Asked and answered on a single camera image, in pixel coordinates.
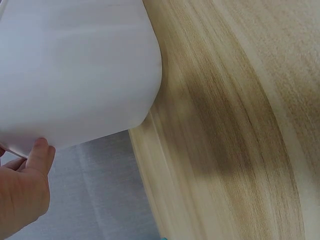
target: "white sheet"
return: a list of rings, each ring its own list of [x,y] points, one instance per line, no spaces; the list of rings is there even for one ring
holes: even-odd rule
[[[2,0],[0,144],[65,148],[139,125],[161,82],[140,0]]]

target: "gray background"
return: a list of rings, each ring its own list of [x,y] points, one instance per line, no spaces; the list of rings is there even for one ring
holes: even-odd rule
[[[58,151],[49,184],[47,214],[10,240],[160,239],[127,131]]]

